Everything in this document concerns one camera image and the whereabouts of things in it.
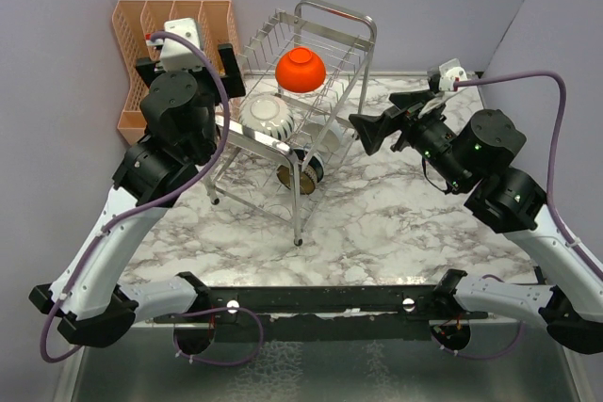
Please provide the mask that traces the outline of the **red bowl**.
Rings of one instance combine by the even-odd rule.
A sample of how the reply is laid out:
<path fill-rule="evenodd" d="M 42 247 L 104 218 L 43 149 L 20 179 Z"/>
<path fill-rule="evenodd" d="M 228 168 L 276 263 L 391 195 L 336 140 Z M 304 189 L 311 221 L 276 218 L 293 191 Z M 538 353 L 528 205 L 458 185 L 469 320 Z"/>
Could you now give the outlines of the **red bowl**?
<path fill-rule="evenodd" d="M 275 77 L 281 88 L 294 93 L 307 93 L 323 85 L 326 67 L 314 51 L 298 46 L 279 59 Z"/>

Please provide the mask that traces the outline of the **beige speckled bowl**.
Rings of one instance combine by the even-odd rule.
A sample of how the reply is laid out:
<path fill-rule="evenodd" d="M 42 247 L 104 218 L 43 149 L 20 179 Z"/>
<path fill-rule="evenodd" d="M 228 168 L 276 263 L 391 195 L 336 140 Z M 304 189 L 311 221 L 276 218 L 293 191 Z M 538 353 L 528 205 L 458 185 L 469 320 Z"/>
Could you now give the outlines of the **beige speckled bowl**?
<path fill-rule="evenodd" d="M 247 128 L 280 141 L 291 136 L 295 125 L 288 105 L 281 98 L 269 94 L 245 100 L 241 105 L 239 121 Z"/>

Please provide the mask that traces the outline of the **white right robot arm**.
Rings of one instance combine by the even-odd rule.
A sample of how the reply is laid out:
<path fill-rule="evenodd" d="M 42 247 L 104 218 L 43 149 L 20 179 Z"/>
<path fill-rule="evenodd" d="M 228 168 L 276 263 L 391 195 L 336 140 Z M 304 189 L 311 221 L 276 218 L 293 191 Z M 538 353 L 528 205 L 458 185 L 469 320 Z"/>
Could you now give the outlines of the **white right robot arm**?
<path fill-rule="evenodd" d="M 526 143 L 502 111 L 482 109 L 460 132 L 446 123 L 446 103 L 480 86 L 452 59 L 429 75 L 426 89 L 397 92 L 378 116 L 352 114 L 367 154 L 395 136 L 395 151 L 415 150 L 424 169 L 445 181 L 444 193 L 465 195 L 465 207 L 525 251 L 546 282 L 511 284 L 451 269 L 433 289 L 432 335 L 457 352 L 469 342 L 471 314 L 498 314 L 544 329 L 558 344 L 592 355 L 602 349 L 602 264 L 574 236 L 554 204 L 552 184 L 539 185 L 513 161 Z"/>

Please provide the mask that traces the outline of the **white bowl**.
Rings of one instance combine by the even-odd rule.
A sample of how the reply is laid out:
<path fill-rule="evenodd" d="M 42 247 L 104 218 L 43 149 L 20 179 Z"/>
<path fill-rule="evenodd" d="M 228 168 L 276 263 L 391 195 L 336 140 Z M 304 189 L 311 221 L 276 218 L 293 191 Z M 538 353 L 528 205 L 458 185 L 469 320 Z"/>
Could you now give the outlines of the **white bowl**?
<path fill-rule="evenodd" d="M 318 136 L 322 132 L 322 127 L 318 129 L 315 143 L 315 155 L 321 160 L 322 164 L 327 166 L 340 161 L 345 157 L 351 143 L 355 140 L 355 132 L 350 128 L 328 128 L 321 141 Z"/>

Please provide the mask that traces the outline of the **dark patterned cream-inside bowl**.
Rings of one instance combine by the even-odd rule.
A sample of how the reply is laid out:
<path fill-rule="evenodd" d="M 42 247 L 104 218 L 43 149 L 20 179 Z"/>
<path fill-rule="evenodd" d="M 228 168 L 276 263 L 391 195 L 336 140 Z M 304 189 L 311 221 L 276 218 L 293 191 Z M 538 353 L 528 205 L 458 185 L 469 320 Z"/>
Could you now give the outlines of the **dark patterned cream-inside bowl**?
<path fill-rule="evenodd" d="M 322 163 L 312 158 L 308 166 L 300 171 L 298 175 L 299 191 L 301 195 L 313 194 L 318 184 L 324 178 L 324 167 Z M 292 176 L 289 171 L 289 167 L 280 166 L 277 168 L 277 179 L 279 183 L 288 189 L 293 187 Z"/>

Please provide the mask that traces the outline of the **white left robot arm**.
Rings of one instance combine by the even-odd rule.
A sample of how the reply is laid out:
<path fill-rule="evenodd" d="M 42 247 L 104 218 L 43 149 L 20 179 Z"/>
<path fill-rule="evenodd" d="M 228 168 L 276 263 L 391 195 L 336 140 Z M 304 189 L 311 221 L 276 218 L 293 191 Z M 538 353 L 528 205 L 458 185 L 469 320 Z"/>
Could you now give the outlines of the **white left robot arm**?
<path fill-rule="evenodd" d="M 56 328 L 72 349 L 110 346 L 134 324 L 162 315 L 198 321 L 210 308 L 206 286 L 188 272 L 144 284 L 122 283 L 121 275 L 146 234 L 217 163 L 229 129 L 216 117 L 229 113 L 230 100 L 245 87 L 233 47 L 220 47 L 223 66 L 215 68 L 194 19 L 167 21 L 147 42 L 159 58 L 137 63 L 148 89 L 139 105 L 143 136 L 126 151 L 72 262 L 29 296 L 46 327 Z"/>

